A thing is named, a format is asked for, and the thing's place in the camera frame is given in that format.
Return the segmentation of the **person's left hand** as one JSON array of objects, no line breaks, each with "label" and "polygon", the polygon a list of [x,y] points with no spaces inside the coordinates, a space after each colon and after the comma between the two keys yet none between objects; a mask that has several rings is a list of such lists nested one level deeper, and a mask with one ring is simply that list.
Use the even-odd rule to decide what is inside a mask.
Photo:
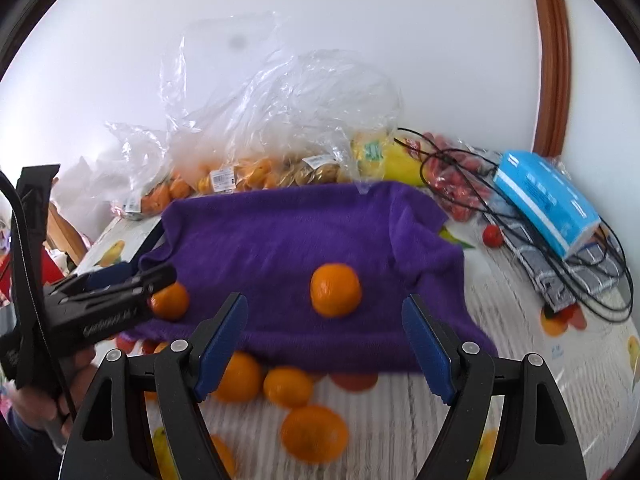
[{"label": "person's left hand", "polygon": [[[96,374],[96,366],[92,362],[95,356],[96,349],[90,347],[78,352],[74,357],[76,374],[70,384],[70,395],[75,408],[81,406]],[[27,426],[35,430],[43,430],[46,422],[58,419],[58,414],[70,414],[64,396],[55,402],[47,393],[36,388],[25,386],[17,389],[14,382],[6,384],[6,394],[12,402],[13,411]]]}]

